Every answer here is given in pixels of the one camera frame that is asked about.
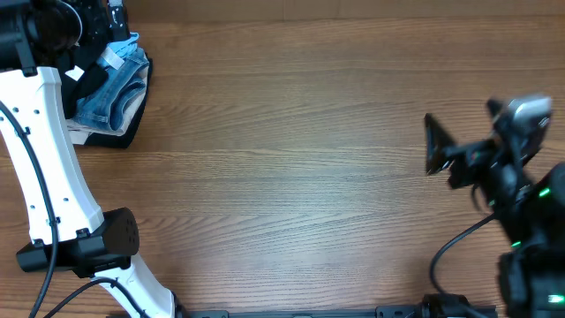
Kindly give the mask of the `black t-shirt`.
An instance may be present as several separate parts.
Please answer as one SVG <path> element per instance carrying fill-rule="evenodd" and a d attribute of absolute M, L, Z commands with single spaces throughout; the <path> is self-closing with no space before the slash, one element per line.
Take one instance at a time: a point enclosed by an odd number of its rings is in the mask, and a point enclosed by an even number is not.
<path fill-rule="evenodd" d="M 66 119 L 75 116 L 78 100 L 93 94 L 108 79 L 108 73 L 97 63 L 106 47 L 101 42 L 73 46 L 57 59 Z"/>

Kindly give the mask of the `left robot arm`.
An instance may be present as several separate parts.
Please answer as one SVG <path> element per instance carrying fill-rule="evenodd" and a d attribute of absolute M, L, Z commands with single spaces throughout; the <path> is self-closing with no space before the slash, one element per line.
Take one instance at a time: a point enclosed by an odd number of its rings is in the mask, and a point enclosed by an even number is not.
<path fill-rule="evenodd" d="M 129 145 L 151 71 L 120 1 L 1 4 L 1 133 L 29 221 L 19 266 L 46 278 L 70 270 L 132 317 L 184 317 L 139 254 L 133 213 L 101 209 L 74 150 Z"/>

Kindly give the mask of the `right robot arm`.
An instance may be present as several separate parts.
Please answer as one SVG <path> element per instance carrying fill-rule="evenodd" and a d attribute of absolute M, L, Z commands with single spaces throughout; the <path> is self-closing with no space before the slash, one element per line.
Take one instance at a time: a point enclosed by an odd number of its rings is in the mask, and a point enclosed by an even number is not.
<path fill-rule="evenodd" d="M 453 189 L 481 191 L 491 214 L 452 238 L 433 257 L 429 277 L 437 293 L 422 315 L 487 317 L 465 298 L 439 285 L 435 267 L 456 242 L 496 220 L 511 250 L 498 262 L 498 284 L 509 317 L 564 315 L 564 165 L 556 164 L 539 182 L 526 164 L 539 152 L 551 123 L 552 100 L 526 95 L 486 102 L 493 130 L 483 140 L 462 145 L 426 114 L 426 173 L 448 170 Z"/>

